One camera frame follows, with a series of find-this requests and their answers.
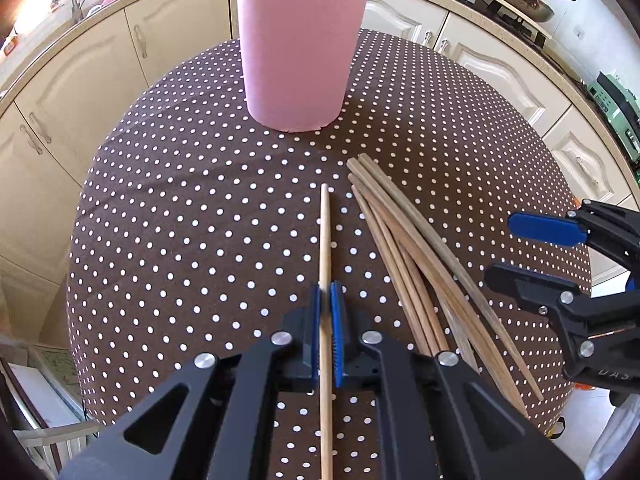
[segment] pink bowl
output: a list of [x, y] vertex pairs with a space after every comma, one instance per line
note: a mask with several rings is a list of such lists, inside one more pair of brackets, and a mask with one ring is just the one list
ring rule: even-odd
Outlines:
[[249, 113], [283, 132], [339, 114], [367, 0], [238, 0]]

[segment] white floor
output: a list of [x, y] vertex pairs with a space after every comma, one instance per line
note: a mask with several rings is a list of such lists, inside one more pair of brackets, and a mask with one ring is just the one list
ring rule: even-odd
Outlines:
[[591, 448], [607, 425], [613, 410], [608, 390], [574, 390], [562, 410], [566, 431], [552, 442], [577, 463], [580, 469], [584, 469]]

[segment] kitchen cabinet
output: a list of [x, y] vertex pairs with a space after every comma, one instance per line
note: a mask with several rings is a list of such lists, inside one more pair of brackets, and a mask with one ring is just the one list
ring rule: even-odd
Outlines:
[[6, 298], [14, 337], [38, 341], [60, 284], [44, 280], [0, 256], [0, 286]]
[[[238, 3], [230, 1], [233, 36], [237, 38]], [[367, 0], [362, 27], [433, 47], [447, 14], [425, 0]]]
[[231, 39], [228, 0], [140, 0], [125, 12], [150, 85], [184, 60]]
[[[638, 204], [634, 200], [632, 195], [626, 197], [621, 203], [620, 207], [626, 209], [632, 209], [638, 211]], [[613, 260], [609, 260], [606, 256], [603, 256], [598, 251], [589, 250], [589, 259], [591, 261], [591, 285], [597, 285], [602, 282], [606, 282], [611, 278], [615, 278], [617, 275], [626, 272], [626, 269], [619, 266]]]
[[540, 136], [569, 107], [569, 99], [529, 61], [460, 16], [449, 13], [435, 49], [494, 87]]
[[631, 193], [613, 156], [575, 107], [569, 108], [543, 140], [580, 200], [617, 204]]
[[40, 142], [82, 183], [100, 143], [146, 88], [121, 10], [56, 54], [15, 103]]
[[0, 256], [61, 283], [80, 186], [14, 104], [0, 118], [0, 182]]

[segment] cabinet handle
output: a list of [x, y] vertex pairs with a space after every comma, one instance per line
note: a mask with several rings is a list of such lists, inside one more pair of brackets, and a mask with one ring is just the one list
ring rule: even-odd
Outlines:
[[33, 140], [31, 137], [31, 133], [27, 130], [27, 127], [24, 124], [20, 125], [20, 130], [27, 136], [29, 139], [29, 145], [38, 152], [38, 155], [42, 155], [42, 148], [38, 145], [38, 143]]
[[38, 125], [39, 133], [44, 138], [44, 141], [47, 144], [51, 144], [51, 136], [47, 133], [47, 127], [40, 122], [39, 118], [37, 118], [33, 112], [29, 113], [29, 118]]
[[584, 163], [584, 161], [579, 156], [575, 157], [575, 161], [578, 163], [578, 166], [582, 168], [584, 174], [591, 179], [596, 187], [599, 187], [600, 183], [591, 175], [591, 173], [589, 173], [589, 168], [587, 168], [587, 165]]
[[138, 48], [140, 49], [140, 54], [142, 54], [142, 59], [146, 59], [146, 40], [138, 24], [133, 26], [133, 32], [136, 33], [136, 41], [138, 42]]
[[424, 40], [422, 44], [424, 46], [429, 46], [429, 42], [431, 41], [431, 38], [433, 38], [433, 32], [431, 32], [430, 30], [427, 30], [427, 32], [424, 33]]
[[451, 43], [449, 42], [449, 40], [442, 40], [438, 46], [438, 49], [436, 50], [436, 52], [438, 54], [442, 54], [447, 47], [450, 45]]

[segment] pile of chopsticks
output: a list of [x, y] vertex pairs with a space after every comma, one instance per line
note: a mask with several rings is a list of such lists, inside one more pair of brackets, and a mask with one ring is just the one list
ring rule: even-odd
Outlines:
[[351, 170], [351, 189], [402, 303], [418, 350], [435, 355], [448, 349], [424, 276], [435, 292], [461, 357], [478, 370], [475, 349], [503, 396], [527, 416], [524, 402], [492, 336], [453, 276], [500, 338], [539, 400], [543, 400], [542, 392], [474, 280], [414, 204], [369, 156], [361, 154], [357, 159], [350, 158], [347, 166]]

